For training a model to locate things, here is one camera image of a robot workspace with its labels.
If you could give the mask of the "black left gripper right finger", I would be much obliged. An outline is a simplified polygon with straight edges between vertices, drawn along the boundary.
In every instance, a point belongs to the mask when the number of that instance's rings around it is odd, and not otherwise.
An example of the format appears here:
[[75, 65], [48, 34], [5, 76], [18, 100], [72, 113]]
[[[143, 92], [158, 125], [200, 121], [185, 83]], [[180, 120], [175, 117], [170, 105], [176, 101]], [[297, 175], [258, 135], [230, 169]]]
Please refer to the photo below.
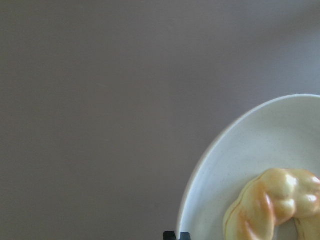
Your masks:
[[179, 240], [191, 240], [191, 235], [189, 232], [181, 232]]

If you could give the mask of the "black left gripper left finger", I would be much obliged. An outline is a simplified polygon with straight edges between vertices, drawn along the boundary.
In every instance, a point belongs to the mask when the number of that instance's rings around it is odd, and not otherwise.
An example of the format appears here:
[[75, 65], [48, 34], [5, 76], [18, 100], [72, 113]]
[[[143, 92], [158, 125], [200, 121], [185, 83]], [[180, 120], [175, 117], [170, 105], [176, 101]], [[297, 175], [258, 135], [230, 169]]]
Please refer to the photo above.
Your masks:
[[176, 240], [176, 234], [174, 231], [164, 231], [163, 240]]

